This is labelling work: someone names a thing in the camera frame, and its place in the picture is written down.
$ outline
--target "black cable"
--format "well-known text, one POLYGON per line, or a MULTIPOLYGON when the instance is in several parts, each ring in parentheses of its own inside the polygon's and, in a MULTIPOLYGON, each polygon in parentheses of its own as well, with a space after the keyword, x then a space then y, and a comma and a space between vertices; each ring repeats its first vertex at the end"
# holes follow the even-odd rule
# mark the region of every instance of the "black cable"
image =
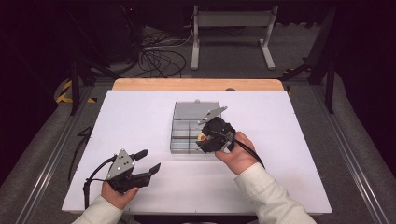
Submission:
POLYGON ((130 78, 132 77, 137 77, 139 75, 143 75, 146 74, 148 72, 150 72, 150 76, 149 77, 170 77, 176 74, 180 74, 181 77, 181 71, 186 67, 187 65, 187 61, 186 59, 183 57, 183 55, 181 55, 180 53, 177 53, 175 51, 172 50, 159 50, 159 49, 150 49, 150 50, 144 50, 141 49, 141 56, 140 58, 140 63, 139 63, 139 67, 141 70, 143 70, 142 73, 138 73, 135 75, 132 75, 130 78), (183 64, 180 67, 179 65, 177 65, 176 63, 173 63, 170 59, 170 57, 164 55, 164 53, 168 53, 168 54, 176 54, 178 55, 182 60, 183 60, 183 64), (166 65, 162 64, 161 61, 165 61, 167 62, 166 65), (142 67, 143 63, 147 63, 148 65, 148 69, 142 67), (173 65, 174 67, 177 68, 176 72, 170 73, 170 74, 165 74, 165 69, 168 68, 170 65, 173 65), (153 72, 157 71, 159 73, 159 75, 154 76, 153 72))
POLYGON ((74 162, 76 160, 77 154, 78 154, 79 150, 81 149, 82 144, 84 144, 84 142, 85 142, 85 144, 87 144, 88 140, 90 140, 92 129, 93 129, 93 127, 90 126, 90 127, 86 128, 86 129, 84 129, 82 132, 77 134, 77 136, 83 136, 83 138, 78 143, 78 146, 77 146, 77 148, 75 150, 75 153, 73 155, 73 160, 72 160, 72 162, 70 164, 70 167, 69 167, 69 174, 67 175, 67 187, 68 188, 70 187, 70 184, 71 184, 72 169, 73 169, 74 162))
POLYGON ((107 159, 106 161, 104 161, 102 164, 100 164, 100 166, 98 166, 98 168, 96 168, 95 171, 93 171, 93 173, 91 174, 90 178, 87 178, 85 183, 84 183, 84 187, 82 188, 82 190, 84 191, 84 203, 85 203, 85 209, 88 208, 88 206, 90 205, 90 184, 93 180, 93 177, 96 175, 96 173, 99 172, 100 169, 102 169, 102 167, 104 167, 106 164, 108 164, 109 162, 114 162, 117 158, 117 155, 114 155, 113 157, 107 159))
MULTIPOLYGON (((223 137, 227 137, 227 135, 225 135, 224 133, 218 133, 218 132, 215 132, 213 130, 210 130, 210 132, 215 133, 215 134, 220 135, 220 136, 223 136, 223 137)), ((264 163, 262 163, 262 159, 259 157, 259 155, 257 155, 256 151, 254 151, 253 149, 251 149, 250 147, 248 147, 247 145, 245 145, 241 141, 236 140, 234 137, 233 137, 232 141, 235 142, 236 144, 238 144, 242 149, 244 149, 252 157, 254 157, 254 159, 256 159, 262 165, 262 167, 265 168, 264 163)))
POLYGON ((241 148, 243 148, 248 154, 250 154, 251 156, 253 156, 261 165, 262 167, 265 168, 264 163, 262 163, 262 159, 259 157, 259 155, 257 155, 257 153, 251 149, 250 147, 248 147, 247 145, 245 145, 244 143, 234 139, 235 143, 237 143, 241 148))

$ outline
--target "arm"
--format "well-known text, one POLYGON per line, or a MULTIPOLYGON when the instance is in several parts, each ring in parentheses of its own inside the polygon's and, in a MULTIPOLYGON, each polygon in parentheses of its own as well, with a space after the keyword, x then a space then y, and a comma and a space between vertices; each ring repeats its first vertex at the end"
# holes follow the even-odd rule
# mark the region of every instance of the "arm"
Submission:
MULTIPOLYGON (((237 133, 235 138, 254 149, 244 134, 237 133)), ((235 144, 231 153, 217 151, 216 156, 237 175, 235 183, 253 204, 260 223, 315 223, 286 189, 240 146, 235 144)))
POLYGON ((138 188, 133 188, 122 195, 114 191, 105 181, 102 185, 102 194, 73 223, 118 223, 125 205, 134 198, 137 191, 138 188))

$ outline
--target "white tabletop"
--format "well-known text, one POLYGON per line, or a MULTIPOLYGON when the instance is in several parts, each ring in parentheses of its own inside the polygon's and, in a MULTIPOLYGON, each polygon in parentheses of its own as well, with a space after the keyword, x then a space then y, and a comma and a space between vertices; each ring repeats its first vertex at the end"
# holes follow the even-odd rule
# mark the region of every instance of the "white tabletop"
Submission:
MULTIPOLYGON (((129 154, 148 149, 147 157, 136 163, 134 174, 162 164, 126 211, 156 215, 254 214, 233 182, 234 174, 213 155, 171 154, 175 102, 196 99, 228 106, 221 116, 252 140, 267 171, 308 213, 332 211, 285 91, 109 91, 63 210, 84 210, 85 179, 124 148, 129 154)), ((96 178, 106 178, 108 168, 105 166, 96 178)), ((100 194, 101 184, 92 182, 90 202, 100 194)))

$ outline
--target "hand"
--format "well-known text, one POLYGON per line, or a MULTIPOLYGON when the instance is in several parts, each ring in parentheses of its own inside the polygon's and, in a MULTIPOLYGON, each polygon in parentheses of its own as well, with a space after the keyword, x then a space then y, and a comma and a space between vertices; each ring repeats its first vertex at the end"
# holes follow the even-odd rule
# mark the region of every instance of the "hand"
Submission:
POLYGON ((109 203, 118 207, 120 210, 123 210, 125 208, 126 204, 134 198, 138 191, 139 188, 132 188, 128 190, 125 194, 121 194, 111 188, 107 181, 104 181, 102 185, 102 197, 106 199, 109 203))
MULTIPOLYGON (((235 134, 235 139, 254 150, 253 143, 243 133, 237 132, 235 134)), ((235 146, 230 153, 225 153, 220 150, 216 151, 215 155, 219 160, 223 161, 236 175, 242 174, 242 172, 257 162, 254 157, 248 154, 237 143, 235 143, 235 146)))

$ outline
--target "white sleeve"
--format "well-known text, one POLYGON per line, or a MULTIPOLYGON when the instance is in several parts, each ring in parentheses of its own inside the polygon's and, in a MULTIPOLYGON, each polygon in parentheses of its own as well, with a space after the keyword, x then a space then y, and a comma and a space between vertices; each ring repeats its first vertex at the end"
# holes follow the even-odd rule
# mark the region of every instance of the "white sleeve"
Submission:
POLYGON ((316 223, 258 162, 234 181, 253 204, 260 223, 316 223))
POLYGON ((122 210, 98 196, 73 224, 116 224, 121 215, 122 210))

